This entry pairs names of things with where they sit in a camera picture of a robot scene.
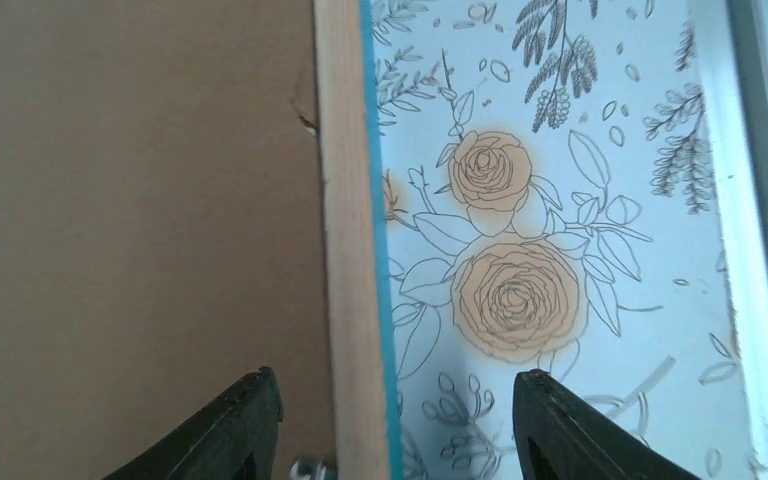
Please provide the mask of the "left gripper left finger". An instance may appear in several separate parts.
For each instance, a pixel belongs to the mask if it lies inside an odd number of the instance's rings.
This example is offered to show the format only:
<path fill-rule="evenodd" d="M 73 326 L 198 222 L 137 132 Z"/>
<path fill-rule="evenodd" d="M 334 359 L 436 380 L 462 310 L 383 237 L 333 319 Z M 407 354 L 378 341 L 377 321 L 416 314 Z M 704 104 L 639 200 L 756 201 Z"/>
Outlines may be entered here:
<path fill-rule="evenodd" d="M 275 373 L 262 367 L 105 478 L 269 480 L 282 418 Z"/>

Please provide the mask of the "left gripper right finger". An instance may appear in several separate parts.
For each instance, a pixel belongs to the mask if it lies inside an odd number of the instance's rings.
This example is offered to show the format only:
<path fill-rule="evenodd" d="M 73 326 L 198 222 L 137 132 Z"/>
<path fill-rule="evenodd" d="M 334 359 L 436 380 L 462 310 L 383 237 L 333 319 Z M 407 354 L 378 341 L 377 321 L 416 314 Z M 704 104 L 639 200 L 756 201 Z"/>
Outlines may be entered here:
<path fill-rule="evenodd" d="M 512 418 L 526 480 L 697 479 L 540 369 L 516 375 Z"/>

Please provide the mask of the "brown backing board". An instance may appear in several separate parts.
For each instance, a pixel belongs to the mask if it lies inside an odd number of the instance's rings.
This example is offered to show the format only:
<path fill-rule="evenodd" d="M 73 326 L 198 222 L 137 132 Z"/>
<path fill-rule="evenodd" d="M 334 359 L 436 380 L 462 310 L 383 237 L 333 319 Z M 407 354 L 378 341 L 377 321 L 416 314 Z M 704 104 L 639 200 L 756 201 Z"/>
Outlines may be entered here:
<path fill-rule="evenodd" d="M 0 479 L 100 479 L 262 366 L 333 458 L 308 1 L 0 1 Z"/>

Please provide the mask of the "teal wooden picture frame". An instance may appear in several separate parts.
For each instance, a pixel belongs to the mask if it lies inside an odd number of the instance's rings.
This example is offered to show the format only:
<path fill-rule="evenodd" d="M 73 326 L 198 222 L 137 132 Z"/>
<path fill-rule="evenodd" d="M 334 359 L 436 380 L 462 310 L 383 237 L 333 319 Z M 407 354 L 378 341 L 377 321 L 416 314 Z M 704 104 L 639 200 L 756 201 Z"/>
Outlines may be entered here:
<path fill-rule="evenodd" d="M 342 479 L 394 479 L 374 221 L 361 6 L 313 4 L 337 467 Z"/>

